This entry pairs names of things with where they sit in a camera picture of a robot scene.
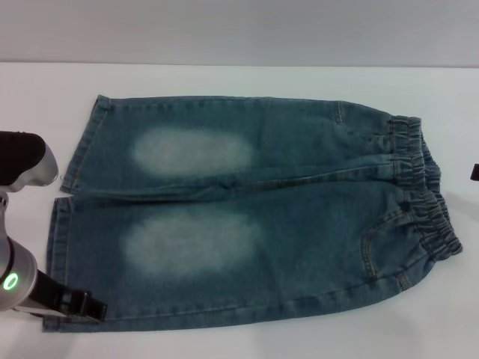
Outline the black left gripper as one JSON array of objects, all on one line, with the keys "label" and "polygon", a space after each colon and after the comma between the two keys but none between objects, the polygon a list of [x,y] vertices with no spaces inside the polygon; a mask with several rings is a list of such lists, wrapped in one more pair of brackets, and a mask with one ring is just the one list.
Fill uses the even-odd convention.
[{"label": "black left gripper", "polygon": [[103,322],[108,306],[90,297],[90,292],[65,286],[41,271],[29,295],[29,313],[34,316],[80,316]]}]

